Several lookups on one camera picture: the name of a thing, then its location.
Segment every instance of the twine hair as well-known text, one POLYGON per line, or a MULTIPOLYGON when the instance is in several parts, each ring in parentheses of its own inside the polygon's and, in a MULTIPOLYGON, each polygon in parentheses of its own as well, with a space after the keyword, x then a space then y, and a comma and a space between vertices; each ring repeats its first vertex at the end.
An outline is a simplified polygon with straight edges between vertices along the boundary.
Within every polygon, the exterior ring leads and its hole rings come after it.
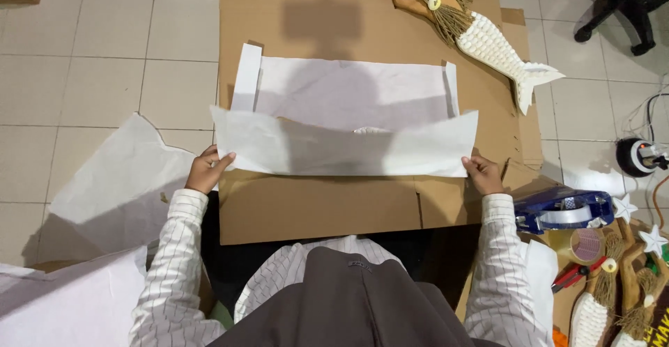
MULTIPOLYGON (((613 258, 616 262, 618 262, 623 257, 624 250, 625 243, 618 234, 609 233, 606 236, 606 240, 604 242, 604 255, 606 257, 613 258)), ((597 284, 595 284, 595 290, 592 294, 592 296, 595 298, 595 301, 608 309, 613 309, 615 305, 616 273, 617 272, 607 273, 604 270, 600 270, 597 284)))
POLYGON ((469 12, 469 6, 473 0, 456 0, 460 9, 443 3, 438 9, 433 10, 435 26, 441 39, 451 48, 456 48, 456 40, 460 35, 472 26, 474 18, 469 12))
POLYGON ((634 340, 643 340, 646 335, 646 328, 653 321, 653 314, 646 311, 643 299, 651 295, 657 286, 657 277, 651 269, 644 267, 636 274, 636 280, 643 290, 641 301, 631 308, 615 324, 622 327, 622 331, 630 334, 634 340))

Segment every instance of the blue tape dispenser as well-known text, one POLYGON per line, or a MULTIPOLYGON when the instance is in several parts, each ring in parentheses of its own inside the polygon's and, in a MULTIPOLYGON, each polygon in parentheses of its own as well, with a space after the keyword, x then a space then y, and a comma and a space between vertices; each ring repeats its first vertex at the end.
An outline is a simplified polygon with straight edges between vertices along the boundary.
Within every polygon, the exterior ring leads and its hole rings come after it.
POLYGON ((599 228, 614 221, 607 192, 556 186, 514 201, 518 231, 543 234, 554 229, 599 228))

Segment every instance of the striped shirt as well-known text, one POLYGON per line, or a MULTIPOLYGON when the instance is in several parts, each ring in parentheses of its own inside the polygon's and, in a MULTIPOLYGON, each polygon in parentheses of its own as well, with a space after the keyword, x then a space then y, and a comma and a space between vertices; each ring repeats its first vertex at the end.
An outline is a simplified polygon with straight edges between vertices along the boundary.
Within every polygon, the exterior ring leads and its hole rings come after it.
MULTIPOLYGON (((132 311, 131 347, 206 346, 225 330, 205 319, 197 297, 200 283, 200 226, 207 197, 195 190, 177 190, 161 231, 146 286, 132 311)), ((507 347, 553 346, 552 334, 536 320, 533 301, 518 254, 513 200, 505 194, 483 199, 480 257, 464 322, 470 336, 507 347)), ((379 264, 397 257, 368 239, 351 235, 277 250, 248 281, 235 306, 238 322, 281 288, 300 283, 308 252, 318 246, 359 253, 379 264)))

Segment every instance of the red box cutter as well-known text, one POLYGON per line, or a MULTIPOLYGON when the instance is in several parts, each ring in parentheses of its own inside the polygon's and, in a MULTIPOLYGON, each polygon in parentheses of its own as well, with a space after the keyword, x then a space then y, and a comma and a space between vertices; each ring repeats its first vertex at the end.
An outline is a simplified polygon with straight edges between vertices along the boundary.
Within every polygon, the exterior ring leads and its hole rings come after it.
POLYGON ((557 293, 557 291, 573 285, 574 283, 578 282, 581 277, 584 277, 585 275, 595 271, 599 266, 601 266, 602 263, 604 263, 604 261, 606 261, 606 258, 606 256, 603 256, 590 266, 574 264, 569 270, 567 270, 567 272, 557 277, 555 282, 553 282, 553 285, 551 285, 551 290, 553 293, 557 293))

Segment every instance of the chair wheel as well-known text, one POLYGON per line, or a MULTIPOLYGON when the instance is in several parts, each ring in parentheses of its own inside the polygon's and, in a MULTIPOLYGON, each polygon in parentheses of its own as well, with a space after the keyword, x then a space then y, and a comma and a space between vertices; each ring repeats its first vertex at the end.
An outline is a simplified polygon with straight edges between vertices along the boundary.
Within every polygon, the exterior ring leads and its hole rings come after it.
POLYGON ((584 28, 585 27, 576 31, 576 34, 574 35, 574 40, 576 40, 577 43, 585 43, 590 40, 590 37, 592 36, 592 31, 585 30, 584 28))
POLYGON ((655 42, 652 41, 650 43, 640 43, 638 45, 632 46, 631 47, 631 53, 634 56, 640 56, 642 54, 646 54, 648 51, 651 49, 655 48, 655 42))

